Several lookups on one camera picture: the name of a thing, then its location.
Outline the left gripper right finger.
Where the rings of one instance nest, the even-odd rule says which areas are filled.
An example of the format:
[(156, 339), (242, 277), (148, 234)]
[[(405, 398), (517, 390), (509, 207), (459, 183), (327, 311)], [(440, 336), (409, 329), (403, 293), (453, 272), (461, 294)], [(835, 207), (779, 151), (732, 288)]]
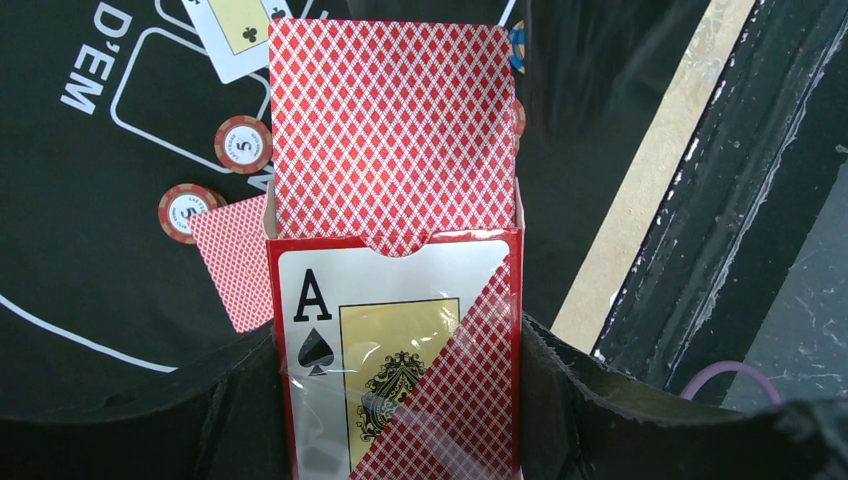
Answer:
[(527, 479), (843, 479), (847, 404), (741, 413), (654, 389), (522, 320)]

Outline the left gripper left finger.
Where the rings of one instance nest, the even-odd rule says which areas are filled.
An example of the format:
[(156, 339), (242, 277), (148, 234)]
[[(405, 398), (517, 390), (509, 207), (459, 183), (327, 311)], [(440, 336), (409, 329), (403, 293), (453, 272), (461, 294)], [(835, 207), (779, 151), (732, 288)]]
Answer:
[(265, 325), (103, 400), (1, 417), (4, 479), (288, 479), (280, 365)]

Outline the red playing card box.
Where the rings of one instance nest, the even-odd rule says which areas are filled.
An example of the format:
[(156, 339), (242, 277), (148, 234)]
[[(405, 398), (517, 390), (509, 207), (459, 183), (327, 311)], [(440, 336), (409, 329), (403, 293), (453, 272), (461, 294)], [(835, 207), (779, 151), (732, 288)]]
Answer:
[(524, 212), (266, 243), (294, 479), (517, 479)]

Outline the red-backed card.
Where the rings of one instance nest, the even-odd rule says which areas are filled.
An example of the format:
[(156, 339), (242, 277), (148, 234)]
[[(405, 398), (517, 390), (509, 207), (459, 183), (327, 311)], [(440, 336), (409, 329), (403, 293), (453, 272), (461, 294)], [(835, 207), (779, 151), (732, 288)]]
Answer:
[(262, 217), (267, 196), (210, 210), (189, 221), (211, 280), (238, 333), (273, 319)]

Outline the red chip pile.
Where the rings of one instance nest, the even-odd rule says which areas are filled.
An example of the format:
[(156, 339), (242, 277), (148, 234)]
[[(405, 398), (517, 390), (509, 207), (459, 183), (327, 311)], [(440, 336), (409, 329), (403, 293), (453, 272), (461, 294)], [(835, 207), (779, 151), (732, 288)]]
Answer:
[(161, 197), (158, 221), (164, 233), (172, 240), (194, 245), (189, 220), (225, 205), (223, 197), (213, 190), (194, 183), (180, 183), (172, 186)]

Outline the single red chip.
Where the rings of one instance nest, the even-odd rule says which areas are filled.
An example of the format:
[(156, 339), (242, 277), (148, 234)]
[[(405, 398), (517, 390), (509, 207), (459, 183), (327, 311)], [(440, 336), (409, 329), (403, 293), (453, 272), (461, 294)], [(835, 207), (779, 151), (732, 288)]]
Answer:
[(272, 159), (271, 131), (255, 117), (236, 115), (218, 127), (214, 150), (227, 169), (237, 174), (253, 174)]

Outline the red-backed card deck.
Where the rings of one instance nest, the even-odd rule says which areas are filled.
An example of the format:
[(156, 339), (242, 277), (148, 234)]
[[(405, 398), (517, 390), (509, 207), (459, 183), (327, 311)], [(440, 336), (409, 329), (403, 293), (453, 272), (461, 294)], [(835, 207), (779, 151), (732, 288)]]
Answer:
[(430, 233), (514, 224), (504, 28), (283, 19), (269, 40), (279, 237), (402, 256)]

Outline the blue chip stack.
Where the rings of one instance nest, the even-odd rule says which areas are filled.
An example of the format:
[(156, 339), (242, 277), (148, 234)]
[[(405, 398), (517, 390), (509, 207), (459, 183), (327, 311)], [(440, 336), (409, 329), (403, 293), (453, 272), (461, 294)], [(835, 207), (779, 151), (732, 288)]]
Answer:
[(525, 73), (525, 30), (524, 21), (517, 22), (509, 31), (511, 45), (510, 64), (521, 74)]

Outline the red chip stack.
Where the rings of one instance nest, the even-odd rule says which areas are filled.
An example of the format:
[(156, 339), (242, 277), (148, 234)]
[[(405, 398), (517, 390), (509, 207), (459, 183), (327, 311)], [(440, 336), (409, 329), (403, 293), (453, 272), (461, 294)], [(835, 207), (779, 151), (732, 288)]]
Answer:
[(526, 113), (523, 104), (515, 98), (513, 101), (514, 112), (514, 148), (515, 154), (520, 149), (520, 140), (526, 128)]

